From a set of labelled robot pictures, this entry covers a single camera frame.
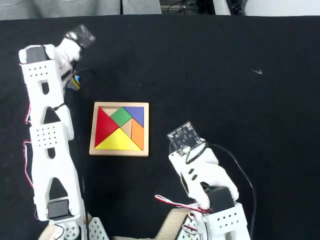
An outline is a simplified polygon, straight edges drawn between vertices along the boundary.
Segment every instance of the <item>blue triangle piece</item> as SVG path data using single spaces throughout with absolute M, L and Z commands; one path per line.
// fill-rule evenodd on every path
M 142 127 L 144 126 L 144 112 L 143 106 L 124 106 L 123 107 Z

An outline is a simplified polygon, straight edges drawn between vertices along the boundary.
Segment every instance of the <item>circuit board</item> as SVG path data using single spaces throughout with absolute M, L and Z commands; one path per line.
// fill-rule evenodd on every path
M 187 147 L 190 147 L 191 151 L 202 143 L 200 137 L 189 121 L 167 134 L 167 137 L 180 156 L 186 154 L 184 149 Z

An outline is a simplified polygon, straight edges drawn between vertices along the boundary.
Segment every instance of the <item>red wire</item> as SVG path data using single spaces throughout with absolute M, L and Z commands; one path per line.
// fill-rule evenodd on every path
M 28 180 L 30 186 L 34 188 L 34 185 L 27 173 L 27 164 L 28 164 L 28 156 L 27 156 L 27 144 L 31 144 L 31 141 L 29 139 L 26 139 L 23 141 L 23 157 L 24 157 L 24 175 L 26 179 Z
M 189 225 L 186 225 L 186 224 L 184 224 L 183 227 L 187 228 L 187 229 L 190 229 L 192 231 L 198 232 L 198 229 L 196 229 L 195 227 L 192 227 L 192 226 L 189 226 Z
M 31 106 L 30 106 L 30 103 L 29 103 L 29 107 L 28 107 L 28 112 L 24 118 L 24 124 L 31 124 L 31 122 L 28 120 L 29 117 L 30 117 L 30 111 L 31 111 Z
M 185 208 L 185 209 L 190 209 L 199 213 L 210 213 L 211 209 L 202 209 L 199 206 L 198 207 L 193 207 L 190 205 L 186 205 L 186 204 L 182 204 L 182 203 L 177 203 L 177 202 L 173 202 L 169 199 L 166 199 L 165 197 L 161 196 L 161 195 L 155 195 L 154 196 L 157 200 L 159 200 L 160 202 L 166 203 L 166 204 L 170 204 L 176 207 L 180 207 L 180 208 Z

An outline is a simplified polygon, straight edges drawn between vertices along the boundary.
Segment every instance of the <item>gray fabric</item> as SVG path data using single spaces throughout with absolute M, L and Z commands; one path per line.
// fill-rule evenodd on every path
M 119 15 L 120 0 L 0 0 L 0 20 Z M 161 14 L 159 0 L 123 0 L 123 14 Z
M 161 14 L 159 0 L 122 0 L 123 14 Z

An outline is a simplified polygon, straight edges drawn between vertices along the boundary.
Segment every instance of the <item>red triangle piece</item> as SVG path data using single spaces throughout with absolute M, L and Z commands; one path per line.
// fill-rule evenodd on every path
M 98 108 L 98 116 L 96 118 L 96 131 L 94 147 L 102 143 L 109 137 L 119 126 L 109 117 L 101 107 Z

